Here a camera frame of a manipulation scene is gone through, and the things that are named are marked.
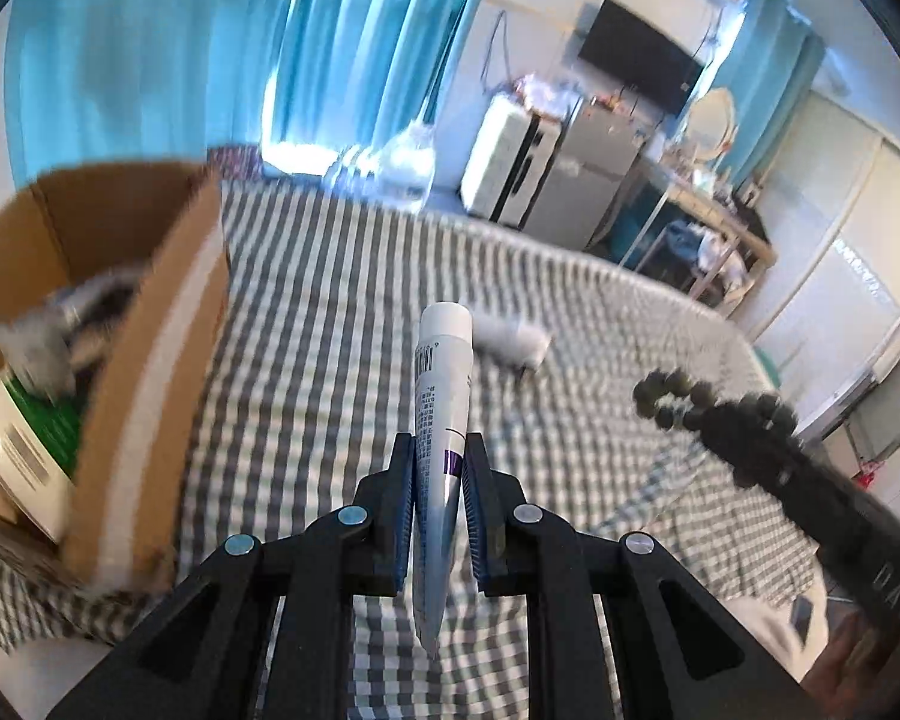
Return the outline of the person's right hand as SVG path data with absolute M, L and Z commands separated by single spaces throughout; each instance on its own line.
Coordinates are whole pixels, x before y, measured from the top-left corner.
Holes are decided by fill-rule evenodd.
M 900 718 L 900 638 L 847 616 L 802 679 L 821 718 Z

